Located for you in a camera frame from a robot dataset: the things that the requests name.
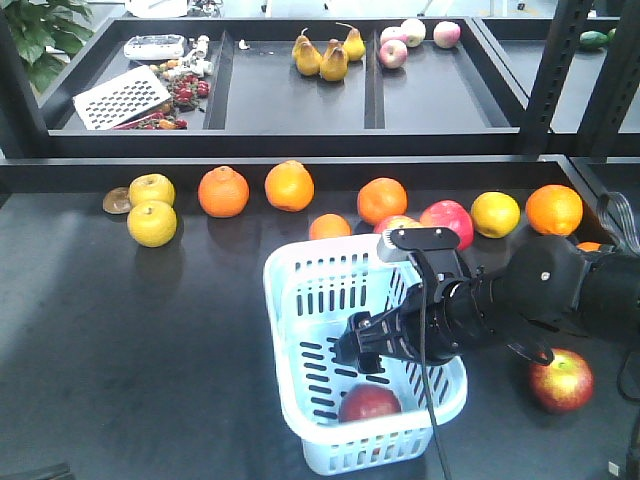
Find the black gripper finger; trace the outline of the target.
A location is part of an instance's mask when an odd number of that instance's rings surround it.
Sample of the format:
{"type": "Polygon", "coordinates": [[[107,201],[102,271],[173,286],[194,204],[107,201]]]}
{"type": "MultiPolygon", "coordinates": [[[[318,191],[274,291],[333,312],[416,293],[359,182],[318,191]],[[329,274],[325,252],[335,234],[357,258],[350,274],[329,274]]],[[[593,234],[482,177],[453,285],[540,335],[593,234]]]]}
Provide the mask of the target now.
{"type": "Polygon", "coordinates": [[[68,463],[58,463],[32,470],[3,474],[1,480],[73,480],[68,463]]]}

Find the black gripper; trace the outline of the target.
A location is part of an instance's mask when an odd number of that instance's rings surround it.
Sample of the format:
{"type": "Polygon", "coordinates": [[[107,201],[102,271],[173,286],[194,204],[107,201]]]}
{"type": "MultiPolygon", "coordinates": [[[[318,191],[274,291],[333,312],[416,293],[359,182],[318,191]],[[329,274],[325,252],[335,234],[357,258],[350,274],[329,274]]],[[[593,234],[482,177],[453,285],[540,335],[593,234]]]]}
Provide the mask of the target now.
{"type": "Polygon", "coordinates": [[[344,332],[334,343],[336,362],[361,374],[381,374],[383,356],[443,365],[460,355],[460,342],[444,323],[444,304],[424,305],[424,300],[423,286],[415,284],[396,307],[371,318],[368,312],[350,315],[344,332]],[[356,335],[362,321],[369,321],[364,353],[356,335]]]}

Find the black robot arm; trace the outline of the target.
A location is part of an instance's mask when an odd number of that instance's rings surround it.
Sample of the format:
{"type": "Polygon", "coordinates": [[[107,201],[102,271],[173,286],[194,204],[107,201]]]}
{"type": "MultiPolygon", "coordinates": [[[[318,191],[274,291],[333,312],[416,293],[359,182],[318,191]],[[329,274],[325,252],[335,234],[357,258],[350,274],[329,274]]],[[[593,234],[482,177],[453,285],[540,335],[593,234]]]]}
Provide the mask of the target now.
{"type": "Polygon", "coordinates": [[[384,357],[444,365],[506,345],[541,365],[553,359],[537,328],[575,326],[588,336],[631,345],[639,339],[639,258],[614,247],[585,252],[559,236],[536,237],[495,272],[470,274],[444,227],[383,233],[378,255],[407,259],[420,276],[396,307],[357,312],[336,341],[336,361],[363,374],[384,357]]]}

